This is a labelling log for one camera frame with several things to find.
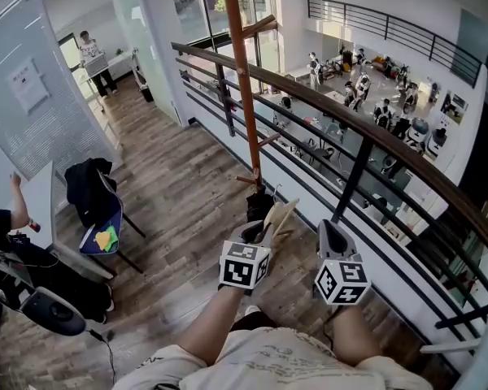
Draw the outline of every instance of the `wooden floor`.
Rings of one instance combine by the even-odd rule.
[[[252,191],[233,180],[246,174],[244,166],[199,126],[181,130],[146,103],[133,80],[122,81],[120,92],[107,101],[107,115],[124,147],[124,165],[114,173],[118,192],[126,214],[147,234],[142,239],[125,225],[121,236],[121,249],[144,275],[117,256],[104,260],[118,273],[110,282],[115,311],[106,325],[93,328],[113,333],[119,378],[173,342],[215,293],[222,242],[245,222]],[[328,308],[310,294],[316,235],[298,219],[290,225],[295,232],[277,245],[271,275],[244,299],[240,313],[258,304],[280,324],[327,342],[322,324]],[[73,208],[59,214],[58,233],[66,243],[76,246],[83,232]],[[422,343],[373,292],[364,300],[364,313],[386,355],[435,389],[451,388],[454,375],[439,358],[419,354]],[[111,387],[105,344],[86,333],[57,336],[15,312],[0,324],[0,358],[1,371],[12,371],[37,390]],[[20,388],[8,375],[0,384]]]

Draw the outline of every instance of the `black jacket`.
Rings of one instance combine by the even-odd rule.
[[[86,227],[92,224],[99,227],[111,217],[111,208],[108,205],[111,194],[98,174],[100,171],[108,175],[111,169],[111,162],[96,158],[87,159],[65,171],[67,200],[76,207],[80,220]],[[117,188],[115,181],[107,177],[105,179],[115,191]]]

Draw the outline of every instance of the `staircase railing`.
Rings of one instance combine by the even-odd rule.
[[[205,111],[227,125],[229,134],[232,137],[239,136],[247,140],[245,132],[239,128],[240,126],[246,126],[243,117],[237,112],[238,109],[242,108],[241,103],[235,99],[234,94],[232,97],[232,90],[238,90],[239,87],[224,76],[224,67],[235,70],[234,60],[224,55],[200,50],[188,45],[172,43],[172,47],[180,55],[188,55],[188,60],[185,60],[185,57],[176,58],[176,61],[181,66],[180,69],[182,69],[181,76],[187,89],[186,93],[188,97],[199,104]],[[202,60],[201,64],[204,67],[199,66],[199,60]],[[210,63],[212,63],[212,67],[207,69],[206,65],[211,65]],[[457,329],[457,324],[462,323],[474,337],[479,337],[477,329],[471,323],[472,319],[466,320],[465,318],[459,318],[463,315],[463,311],[447,291],[447,289],[456,289],[457,293],[462,297],[460,303],[469,303],[476,312],[476,316],[486,320],[487,311],[481,310],[481,306],[470,292],[470,286],[475,279],[479,280],[481,286],[488,292],[488,279],[479,269],[479,261],[473,261],[464,250],[463,243],[465,239],[456,238],[452,235],[447,227],[434,219],[416,200],[405,193],[397,184],[389,180],[386,175],[382,175],[379,169],[372,165],[373,156],[386,154],[400,161],[408,171],[419,177],[421,181],[426,183],[448,204],[449,210],[458,215],[458,219],[465,224],[467,230],[475,233],[487,249],[488,219],[436,167],[422,158],[414,150],[410,149],[400,139],[389,134],[385,129],[361,119],[358,115],[352,114],[351,110],[344,107],[344,105],[300,83],[253,65],[250,65],[249,68],[252,79],[271,85],[274,89],[286,92],[297,100],[322,112],[334,121],[329,127],[338,129],[337,131],[329,130],[329,128],[323,129],[318,125],[308,123],[305,119],[299,118],[282,106],[271,102],[263,96],[254,94],[256,101],[255,118],[258,122],[257,127],[259,129],[258,136],[263,140],[267,139],[272,135],[268,133],[269,130],[277,132],[281,136],[280,139],[269,143],[267,146],[262,146],[260,153],[275,163],[290,178],[295,180],[323,206],[329,209],[333,213],[334,221],[341,220],[362,238],[394,272],[412,287],[414,292],[439,317],[441,327],[450,328],[459,340],[464,340],[463,335]],[[202,78],[195,72],[201,72]],[[267,107],[266,110],[268,113],[273,113],[286,120],[290,120],[291,124],[289,126],[291,130],[280,125],[275,119],[270,119],[268,114],[258,112],[259,107]],[[313,143],[297,137],[300,131],[294,131],[293,126],[298,130],[302,129],[300,131],[311,136],[310,139],[313,140]],[[343,134],[345,132],[358,138],[360,146],[356,153],[352,149],[347,149],[342,145]],[[336,160],[329,160],[323,154],[324,151],[328,151],[328,148],[333,150],[333,156],[338,156],[338,165]],[[287,158],[291,165],[302,169],[308,177],[317,181],[323,189],[339,200],[338,204],[333,206],[329,203],[326,198],[307,183],[307,179],[300,178],[293,172],[292,166],[286,166],[285,162],[278,160],[277,156],[272,154],[271,149],[281,154],[284,158]],[[314,168],[315,164],[319,167],[319,170]],[[351,169],[350,172],[343,170],[347,164]],[[330,181],[332,177],[335,179],[339,178],[345,184],[345,187],[340,188],[339,183],[336,183],[336,181],[332,183]],[[391,195],[394,195],[395,198],[398,198],[402,202],[402,208],[408,206],[413,213],[429,225],[430,236],[427,240],[428,242],[425,242],[423,238],[415,234],[401,220],[398,214],[389,210],[386,204],[379,200],[379,197],[369,192],[368,184],[365,183],[366,179],[375,180],[377,184],[381,184],[387,188]],[[371,206],[382,213],[386,223],[381,225],[378,221],[371,218],[362,209],[361,202],[363,200],[368,201]],[[430,297],[415,286],[408,275],[394,264],[371,239],[367,238],[353,223],[344,217],[345,210],[351,210],[354,215],[359,217],[390,245],[390,247],[428,282],[433,290],[449,305],[455,313],[456,319],[460,319],[460,321],[458,323],[448,322],[448,318],[432,302]],[[401,242],[402,237],[410,240],[412,247],[405,248]],[[453,258],[460,258],[464,263],[466,267],[464,271],[465,277],[452,272],[448,263]],[[430,272],[436,275],[437,279],[431,278]]]
[[[361,29],[398,42],[439,63],[475,87],[481,61],[456,44],[417,24],[381,11],[336,0],[307,0],[307,17]]]

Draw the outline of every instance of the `hand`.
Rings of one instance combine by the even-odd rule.
[[[16,173],[13,172],[10,176],[10,181],[11,181],[11,187],[13,188],[19,188],[20,184],[22,183],[22,178]]]

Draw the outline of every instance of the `wooden pole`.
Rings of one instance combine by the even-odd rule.
[[[257,139],[257,127],[253,111],[253,93],[251,92],[250,71],[247,66],[246,46],[244,45],[241,12],[238,8],[238,0],[224,0],[228,12],[229,32],[235,65],[237,67],[238,84],[242,96],[242,109],[246,121],[247,140],[250,145],[251,166],[256,180],[257,188],[262,184],[260,172],[259,141]]]

